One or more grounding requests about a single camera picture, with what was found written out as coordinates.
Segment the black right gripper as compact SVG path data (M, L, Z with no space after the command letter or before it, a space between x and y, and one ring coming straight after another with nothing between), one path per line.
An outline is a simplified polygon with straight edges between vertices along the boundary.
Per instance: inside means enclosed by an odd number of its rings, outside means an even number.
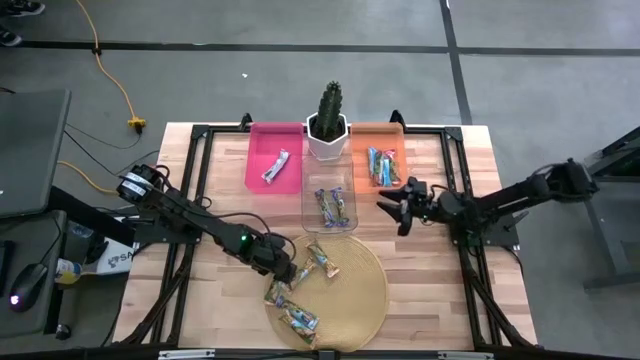
M398 234L408 235L413 219L427 223L437 214L437 203L434 193L429 191L427 183L415 177L409 177L404 187L392 190L380 190L379 194L400 204L378 202L377 206L386 212L396 223L399 223Z

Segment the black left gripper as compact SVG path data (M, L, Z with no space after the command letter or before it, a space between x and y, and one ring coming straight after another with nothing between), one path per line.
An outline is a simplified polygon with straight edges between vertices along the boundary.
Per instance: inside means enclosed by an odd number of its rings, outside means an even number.
M276 281L290 284L299 271L284 247L292 242L278 233L263 234L252 246L252 269L261 275L272 273Z

